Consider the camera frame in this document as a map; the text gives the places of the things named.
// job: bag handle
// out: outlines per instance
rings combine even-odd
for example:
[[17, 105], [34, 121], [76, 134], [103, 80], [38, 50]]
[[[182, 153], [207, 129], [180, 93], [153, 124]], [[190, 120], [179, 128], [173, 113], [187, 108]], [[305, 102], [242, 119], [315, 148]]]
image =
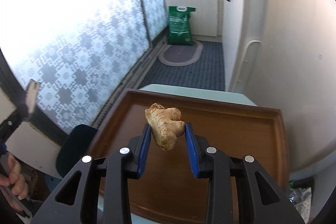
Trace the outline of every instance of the bag handle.
[[188, 10], [188, 8], [185, 7], [185, 6], [177, 6], [176, 10], [179, 11], [179, 12], [186, 12]]

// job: green bag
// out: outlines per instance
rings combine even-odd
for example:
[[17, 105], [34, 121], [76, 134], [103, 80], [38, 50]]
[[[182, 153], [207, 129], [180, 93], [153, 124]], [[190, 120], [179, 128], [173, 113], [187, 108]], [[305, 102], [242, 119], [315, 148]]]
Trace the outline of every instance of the green bag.
[[168, 44], [192, 45], [189, 17], [196, 8], [169, 6], [169, 37]]

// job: cabinet door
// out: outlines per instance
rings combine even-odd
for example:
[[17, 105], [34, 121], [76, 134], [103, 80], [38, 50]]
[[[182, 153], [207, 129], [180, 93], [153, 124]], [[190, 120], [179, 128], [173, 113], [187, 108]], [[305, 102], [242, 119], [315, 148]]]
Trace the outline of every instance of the cabinet door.
[[224, 0], [222, 43], [224, 52], [225, 91], [230, 91], [242, 36], [246, 0]]
[[196, 8], [190, 14], [191, 33], [195, 35], [217, 36], [218, 0], [166, 0], [166, 6], [186, 6]]

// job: ginger root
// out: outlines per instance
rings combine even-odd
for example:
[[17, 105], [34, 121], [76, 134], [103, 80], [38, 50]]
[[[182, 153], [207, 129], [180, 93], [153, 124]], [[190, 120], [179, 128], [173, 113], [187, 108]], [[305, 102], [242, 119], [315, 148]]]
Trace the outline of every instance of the ginger root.
[[181, 112], [175, 108], [165, 109], [155, 103], [145, 110], [147, 122], [152, 127], [152, 135], [156, 144], [162, 150], [171, 150], [177, 143], [177, 137], [184, 133], [184, 122], [181, 121]]

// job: wooden tray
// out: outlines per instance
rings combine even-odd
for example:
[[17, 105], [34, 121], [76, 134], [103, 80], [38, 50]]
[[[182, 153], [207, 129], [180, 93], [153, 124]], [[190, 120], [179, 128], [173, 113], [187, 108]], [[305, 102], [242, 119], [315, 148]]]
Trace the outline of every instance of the wooden tray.
[[[176, 107], [195, 134], [204, 136], [229, 156], [253, 155], [284, 190], [288, 188], [288, 154], [281, 111], [142, 90], [126, 90], [108, 113], [88, 153], [110, 155], [142, 133], [144, 110], [152, 103]], [[238, 200], [233, 178], [234, 222]], [[100, 191], [104, 192], [102, 179]], [[159, 223], [204, 223], [208, 180], [194, 178], [184, 136], [176, 147], [162, 151], [151, 140], [145, 172], [128, 180], [131, 211]]]

